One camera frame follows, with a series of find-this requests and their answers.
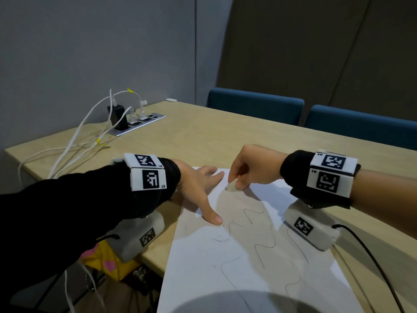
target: wooden table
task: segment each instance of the wooden table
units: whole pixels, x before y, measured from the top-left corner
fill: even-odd
[[[180,158],[192,166],[208,164],[229,168],[244,144],[257,143],[286,153],[297,149],[343,153],[359,158],[363,168],[417,178],[417,152],[408,149],[181,102],[164,101],[149,105],[146,112],[157,112],[167,117],[117,138],[107,135],[102,141],[107,142],[108,147],[96,147],[65,172],[100,168],[124,152]],[[103,124],[85,125],[77,141],[90,140],[100,133],[102,127]],[[22,162],[44,149],[66,146],[74,131],[70,129],[27,142],[8,148],[6,152]],[[63,163],[76,153],[79,151],[69,152]],[[56,151],[40,155],[25,164],[24,169],[38,180],[45,179],[58,156]],[[181,199],[177,197],[159,207],[164,216],[165,230],[139,256],[161,275],[168,261],[180,204]],[[331,207],[326,210],[362,238],[391,279],[406,312],[417,312],[417,241],[355,209]],[[398,312],[377,268],[352,237],[343,235],[332,252],[366,312]]]

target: white paper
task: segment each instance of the white paper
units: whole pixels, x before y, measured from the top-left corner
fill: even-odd
[[[225,177],[208,198],[223,225],[184,202],[158,313],[363,312],[332,253],[283,223],[296,200],[283,180],[228,192],[229,170],[220,170]]]

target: power strip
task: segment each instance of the power strip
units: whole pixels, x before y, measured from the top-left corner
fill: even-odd
[[[128,132],[131,132],[131,131],[139,128],[139,127],[142,127],[142,126],[148,125],[150,123],[153,123],[157,120],[160,120],[164,117],[166,117],[166,115],[162,115],[162,114],[158,114],[158,113],[152,113],[151,115],[148,115],[148,118],[146,118],[144,120],[139,120],[138,124],[135,124],[135,125],[130,125],[129,124],[129,128],[127,128],[123,131],[119,131],[119,130],[114,128],[111,131],[109,131],[108,133],[110,135],[113,135],[113,136],[121,136],[121,135],[126,134]]]

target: hand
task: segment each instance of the hand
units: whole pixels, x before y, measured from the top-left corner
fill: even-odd
[[[221,171],[211,176],[217,171],[216,167],[203,166],[195,170],[182,160],[172,159],[172,161],[176,163],[181,171],[181,179],[177,189],[186,199],[195,203],[200,208],[201,214],[206,221],[215,225],[222,224],[223,219],[211,208],[205,190],[218,184],[223,179],[224,172]]]
[[[251,183],[269,184],[281,178],[279,170],[288,155],[259,146],[244,145],[230,168],[228,182],[238,179],[236,189],[243,190]]]

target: yellow fabric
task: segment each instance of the yellow fabric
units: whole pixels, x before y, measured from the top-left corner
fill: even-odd
[[[116,281],[122,280],[139,267],[139,263],[135,260],[122,263],[106,240],[102,240],[91,250],[83,252],[80,260],[85,265],[104,272]]]

